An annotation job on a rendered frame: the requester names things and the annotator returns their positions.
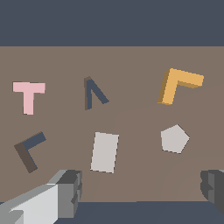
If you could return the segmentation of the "grey rectangular block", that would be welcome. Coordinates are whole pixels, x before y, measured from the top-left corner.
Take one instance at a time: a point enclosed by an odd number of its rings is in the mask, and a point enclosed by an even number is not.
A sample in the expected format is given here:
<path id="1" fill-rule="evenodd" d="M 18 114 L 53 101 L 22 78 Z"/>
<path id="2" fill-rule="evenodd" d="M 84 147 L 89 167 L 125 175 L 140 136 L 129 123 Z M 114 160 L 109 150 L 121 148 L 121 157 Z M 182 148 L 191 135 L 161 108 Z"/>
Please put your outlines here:
<path id="1" fill-rule="evenodd" d="M 119 136 L 96 132 L 90 165 L 91 171 L 113 173 L 115 171 L 116 153 Z"/>

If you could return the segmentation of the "grey pentagon block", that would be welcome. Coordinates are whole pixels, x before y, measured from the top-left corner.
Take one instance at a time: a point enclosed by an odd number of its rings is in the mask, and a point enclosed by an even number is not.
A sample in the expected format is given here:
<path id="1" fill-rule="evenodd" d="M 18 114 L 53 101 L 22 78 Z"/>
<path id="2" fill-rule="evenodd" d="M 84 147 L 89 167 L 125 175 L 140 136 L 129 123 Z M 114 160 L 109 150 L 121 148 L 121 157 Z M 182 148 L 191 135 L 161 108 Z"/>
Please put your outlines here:
<path id="1" fill-rule="evenodd" d="M 161 131 L 162 150 L 181 154 L 190 137 L 178 125 Z"/>

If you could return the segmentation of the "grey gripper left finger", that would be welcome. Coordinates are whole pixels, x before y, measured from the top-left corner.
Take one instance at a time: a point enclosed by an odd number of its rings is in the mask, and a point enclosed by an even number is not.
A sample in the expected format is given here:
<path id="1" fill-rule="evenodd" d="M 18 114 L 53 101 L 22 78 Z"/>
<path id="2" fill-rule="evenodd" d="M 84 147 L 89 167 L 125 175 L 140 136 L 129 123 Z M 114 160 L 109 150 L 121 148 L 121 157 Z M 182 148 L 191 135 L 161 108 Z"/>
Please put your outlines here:
<path id="1" fill-rule="evenodd" d="M 82 195 L 82 171 L 59 170 L 47 184 L 0 205 L 0 224 L 54 224 L 73 218 Z"/>

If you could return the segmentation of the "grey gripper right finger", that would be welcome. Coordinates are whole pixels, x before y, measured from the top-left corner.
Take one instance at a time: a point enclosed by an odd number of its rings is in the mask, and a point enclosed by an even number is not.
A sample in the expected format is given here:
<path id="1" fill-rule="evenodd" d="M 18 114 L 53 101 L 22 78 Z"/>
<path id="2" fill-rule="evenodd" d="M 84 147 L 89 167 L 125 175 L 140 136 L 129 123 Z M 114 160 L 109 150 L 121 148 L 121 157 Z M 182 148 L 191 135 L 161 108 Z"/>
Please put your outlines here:
<path id="1" fill-rule="evenodd" d="M 200 178 L 203 196 L 224 214 L 224 170 L 202 171 Z"/>

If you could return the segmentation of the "pink T-shaped block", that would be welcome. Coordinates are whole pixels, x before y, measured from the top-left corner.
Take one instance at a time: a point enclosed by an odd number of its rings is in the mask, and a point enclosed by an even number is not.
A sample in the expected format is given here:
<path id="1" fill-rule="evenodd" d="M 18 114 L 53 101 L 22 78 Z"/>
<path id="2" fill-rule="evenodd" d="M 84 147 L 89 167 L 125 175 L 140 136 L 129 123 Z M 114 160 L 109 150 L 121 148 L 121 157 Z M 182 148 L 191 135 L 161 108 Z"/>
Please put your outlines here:
<path id="1" fill-rule="evenodd" d="M 46 91 L 45 83 L 30 83 L 30 82 L 14 82 L 12 89 L 15 93 L 22 93 L 24 96 L 24 114 L 33 114 L 33 103 L 35 94 L 43 94 Z"/>

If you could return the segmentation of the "orange L-shaped block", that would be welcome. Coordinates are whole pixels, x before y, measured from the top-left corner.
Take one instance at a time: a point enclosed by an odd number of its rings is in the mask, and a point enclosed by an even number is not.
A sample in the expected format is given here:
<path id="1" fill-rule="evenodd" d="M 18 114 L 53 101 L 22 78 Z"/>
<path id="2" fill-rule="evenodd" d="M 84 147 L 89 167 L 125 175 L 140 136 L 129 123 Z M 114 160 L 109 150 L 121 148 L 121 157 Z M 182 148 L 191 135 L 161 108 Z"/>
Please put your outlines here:
<path id="1" fill-rule="evenodd" d="M 198 88 L 202 86 L 203 80 L 203 75 L 170 68 L 164 72 L 164 78 L 157 102 L 164 105 L 172 105 L 177 86 Z"/>

